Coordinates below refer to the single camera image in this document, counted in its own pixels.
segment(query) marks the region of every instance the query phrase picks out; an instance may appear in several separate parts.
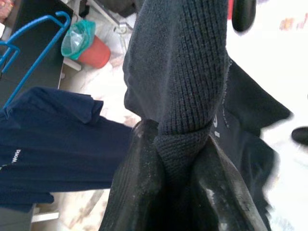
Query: red bucket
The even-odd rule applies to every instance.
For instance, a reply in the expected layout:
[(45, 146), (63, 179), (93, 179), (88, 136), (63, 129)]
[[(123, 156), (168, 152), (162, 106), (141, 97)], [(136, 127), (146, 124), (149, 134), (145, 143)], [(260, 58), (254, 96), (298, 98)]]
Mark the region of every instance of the red bucket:
[(78, 61), (99, 69), (107, 64), (109, 58), (110, 49), (97, 36), (94, 36), (92, 45), (80, 55)]

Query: black table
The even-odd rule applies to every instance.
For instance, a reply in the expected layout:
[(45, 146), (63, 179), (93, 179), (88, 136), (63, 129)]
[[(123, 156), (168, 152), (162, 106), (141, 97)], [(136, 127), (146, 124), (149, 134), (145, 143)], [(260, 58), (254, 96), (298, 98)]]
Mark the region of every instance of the black table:
[[(15, 0), (15, 6), (4, 22), (6, 25), (4, 34), (13, 34), (25, 24), (41, 16), (47, 14), (55, 16), (56, 11), (64, 11), (70, 16), (73, 15), (73, 11), (60, 0)], [(26, 32), (14, 42), (14, 45), (20, 48), (21, 53), (10, 69), (0, 76), (0, 108), (3, 107), (29, 67), (59, 29), (54, 22), (47, 21)], [(58, 87), (63, 66), (61, 55), (63, 36), (32, 73), (19, 94), (34, 86)]]

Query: blue plastic hanger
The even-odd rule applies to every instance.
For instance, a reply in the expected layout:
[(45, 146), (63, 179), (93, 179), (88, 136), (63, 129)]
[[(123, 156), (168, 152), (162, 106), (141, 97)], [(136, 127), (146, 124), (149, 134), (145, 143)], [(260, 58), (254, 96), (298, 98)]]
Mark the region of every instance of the blue plastic hanger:
[(8, 41), (6, 41), (6, 42), (1, 41), (0, 42), (0, 46), (7, 46), (8, 47), (8, 49), (6, 50), (5, 54), (2, 57), (0, 57), (0, 66), (2, 66), (5, 63), (5, 60), (8, 58), (8, 56), (13, 51), (15, 51), (14, 54), (12, 55), (11, 59), (7, 62), (7, 64), (5, 65), (4, 69), (2, 70), (2, 73), (5, 73), (10, 68), (11, 64), (15, 61), (15, 59), (18, 56), (18, 54), (20, 53), (20, 49), (18, 47), (16, 47), (16, 46), (12, 45), (12, 42), (14, 42), (18, 37), (23, 35), (25, 32), (27, 32), (31, 28), (35, 27), (36, 25), (38, 25), (40, 23), (43, 23), (45, 21), (48, 21), (48, 20), (52, 20), (54, 23), (56, 23), (57, 25), (59, 25), (61, 27), (61, 29), (53, 37), (53, 39), (50, 41), (50, 43), (47, 45), (47, 47), (44, 49), (44, 51), (35, 60), (33, 65), (30, 67), (28, 72), (25, 74), (23, 79), (20, 81), (18, 86), (15, 88), (14, 92), (9, 97), (9, 99), (7, 100), (7, 102), (5, 103), (3, 108), (6, 108), (10, 104), (10, 102), (14, 99), (16, 94), (19, 92), (19, 90), (24, 85), (24, 83), (27, 81), (27, 79), (32, 74), (32, 72), (35, 70), (35, 68), (39, 65), (39, 63), (47, 55), (47, 53), (52, 48), (52, 46), (59, 40), (61, 35), (66, 31), (66, 29), (71, 24), (71, 19), (70, 19), (69, 15), (66, 12), (63, 12), (63, 11), (56, 12), (56, 16), (58, 16), (58, 17), (59, 16), (65, 17), (66, 18), (66, 22), (64, 24), (62, 24), (58, 19), (54, 18), (53, 16), (46, 15), (46, 16), (40, 17), (40, 18), (38, 18), (36, 20), (33, 20), (32, 22), (30, 22), (30, 23), (26, 24), (25, 26), (23, 26), (22, 28), (20, 28), (18, 31), (16, 31), (10, 37), (10, 39)]

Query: white tiled floor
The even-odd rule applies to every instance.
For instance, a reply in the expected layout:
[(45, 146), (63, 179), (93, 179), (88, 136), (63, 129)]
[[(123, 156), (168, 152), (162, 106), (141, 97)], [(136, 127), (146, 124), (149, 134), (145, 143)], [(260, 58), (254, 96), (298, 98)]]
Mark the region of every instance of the white tiled floor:
[[(303, 30), (279, 30), (284, 18), (295, 17), (300, 21), (307, 12), (308, 3), (304, 0), (269, 0), (258, 6), (254, 26), (245, 35), (234, 33), (228, 23), (227, 48), (231, 58), (294, 113), (290, 120), (263, 131), (264, 140), (280, 153), (280, 166), (267, 193), (274, 207), (273, 231), (307, 230), (304, 209), (308, 206), (308, 187), (304, 179), (308, 177), (308, 150), (292, 142), (290, 134), (298, 126), (308, 126), (308, 24)], [(103, 100), (101, 115), (133, 126), (139, 118), (123, 105), (126, 86), (119, 36), (97, 12), (91, 11), (88, 19), (97, 23), (96, 34), (111, 49), (110, 62), (100, 70), (85, 66), (78, 73), (66, 67), (61, 88)], [(134, 20), (135, 16), (128, 19), (131, 24)], [(40, 230), (97, 231), (107, 198), (107, 191), (66, 193), (59, 221)]]

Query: teal plastic bag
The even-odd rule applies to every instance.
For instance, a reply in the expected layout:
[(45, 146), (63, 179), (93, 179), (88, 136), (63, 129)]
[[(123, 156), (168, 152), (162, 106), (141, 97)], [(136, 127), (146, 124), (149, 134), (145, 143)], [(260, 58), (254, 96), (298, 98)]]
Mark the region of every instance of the teal plastic bag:
[(64, 57), (77, 60), (79, 56), (89, 48), (95, 36), (95, 22), (82, 20), (76, 22), (67, 31), (61, 46)]

